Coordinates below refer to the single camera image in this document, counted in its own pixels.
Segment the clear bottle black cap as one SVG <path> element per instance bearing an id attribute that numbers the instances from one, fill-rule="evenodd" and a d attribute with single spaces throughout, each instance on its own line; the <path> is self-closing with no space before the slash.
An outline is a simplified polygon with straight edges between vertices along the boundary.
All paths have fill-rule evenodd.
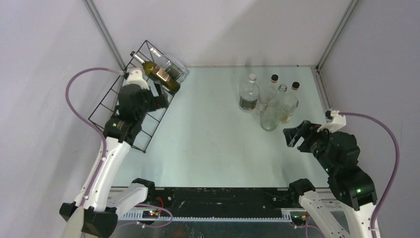
<path id="1" fill-rule="evenodd" d="M 299 105 L 299 99 L 297 98 L 297 92 L 300 87 L 300 83 L 295 81 L 292 83 L 291 90 L 286 92 L 283 99 L 282 113 L 280 116 L 281 123 L 287 123 L 294 111 Z"/>

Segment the clear bottle white cap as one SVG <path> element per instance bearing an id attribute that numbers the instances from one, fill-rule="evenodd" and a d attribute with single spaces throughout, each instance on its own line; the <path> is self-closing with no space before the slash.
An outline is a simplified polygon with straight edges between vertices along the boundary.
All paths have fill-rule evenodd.
<path id="1" fill-rule="evenodd" d="M 254 73 L 251 73 L 248 81 L 240 87 L 239 107 L 246 113 L 250 113 L 257 106 L 260 88 L 256 81 L 257 76 Z"/>

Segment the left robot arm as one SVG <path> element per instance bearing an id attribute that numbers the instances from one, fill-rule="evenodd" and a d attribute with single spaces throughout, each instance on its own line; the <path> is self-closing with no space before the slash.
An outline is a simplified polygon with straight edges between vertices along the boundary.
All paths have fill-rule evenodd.
<path id="1" fill-rule="evenodd" d="M 155 183 L 136 178 L 114 197 L 109 193 L 116 173 L 142 130 L 148 112 L 167 108 L 167 92 L 155 84 L 157 96 L 150 88 L 138 84 L 124 85 L 118 94 L 118 113 L 106 123 L 96 161 L 73 202 L 63 203 L 59 214 L 67 222 L 62 237 L 79 238 L 81 234 L 108 238 L 117 228 L 119 218 L 142 203 L 152 206 L 157 199 Z"/>

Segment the tall clear bottle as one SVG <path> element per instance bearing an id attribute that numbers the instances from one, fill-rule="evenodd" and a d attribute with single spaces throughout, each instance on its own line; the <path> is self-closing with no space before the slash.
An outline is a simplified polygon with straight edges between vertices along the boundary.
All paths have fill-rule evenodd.
<path id="1" fill-rule="evenodd" d="M 277 128 L 282 112 L 284 96 L 287 91 L 286 84 L 280 84 L 274 99 L 269 101 L 266 109 L 260 116 L 260 125 L 265 131 L 273 131 Z"/>

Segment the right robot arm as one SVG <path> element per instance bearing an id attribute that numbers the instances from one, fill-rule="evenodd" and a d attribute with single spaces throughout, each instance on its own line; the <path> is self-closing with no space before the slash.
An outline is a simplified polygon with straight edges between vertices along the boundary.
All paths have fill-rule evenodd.
<path id="1" fill-rule="evenodd" d="M 330 211 L 322 204 L 318 192 L 307 178 L 289 184 L 288 201 L 294 207 L 303 207 L 326 238 L 375 238 L 376 222 L 372 215 L 377 194 L 371 177 L 358 166 L 360 148 L 354 135 L 331 132 L 308 120 L 283 134 L 288 147 L 310 153 L 328 175 L 328 187 L 346 216 L 349 231 L 345 231 Z"/>

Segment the clear bottle dark green label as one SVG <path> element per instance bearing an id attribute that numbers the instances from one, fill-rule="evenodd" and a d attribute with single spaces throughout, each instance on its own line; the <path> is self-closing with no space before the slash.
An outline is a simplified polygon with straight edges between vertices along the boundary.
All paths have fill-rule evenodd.
<path id="1" fill-rule="evenodd" d="M 178 83 L 181 84 L 189 75 L 190 72 L 187 67 L 171 55 L 164 55 L 156 48 L 150 48 L 149 51 L 154 62 L 161 66 Z"/>

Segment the green wine bottle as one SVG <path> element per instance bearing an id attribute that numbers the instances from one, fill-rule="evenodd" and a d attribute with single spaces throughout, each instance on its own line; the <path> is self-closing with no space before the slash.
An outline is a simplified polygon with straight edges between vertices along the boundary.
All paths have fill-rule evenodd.
<path id="1" fill-rule="evenodd" d="M 180 90 L 180 84 L 158 64 L 153 61 L 143 59 L 134 51 L 130 53 L 130 56 L 142 65 L 145 74 L 150 79 L 152 79 L 154 82 L 159 82 L 161 85 L 166 87 L 170 94 L 174 95 Z"/>

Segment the clear bottle copper cap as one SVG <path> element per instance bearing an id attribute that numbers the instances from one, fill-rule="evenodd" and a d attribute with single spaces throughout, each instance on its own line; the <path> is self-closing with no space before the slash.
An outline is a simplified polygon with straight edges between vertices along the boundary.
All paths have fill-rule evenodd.
<path id="1" fill-rule="evenodd" d="M 257 112 L 258 114 L 261 114 L 265 111 L 266 107 L 268 106 L 268 103 L 275 98 L 277 94 L 277 82 L 278 82 L 279 76 L 277 74 L 273 74 L 271 76 L 270 84 L 261 90 L 259 98 L 258 98 L 258 104 L 257 104 Z"/>

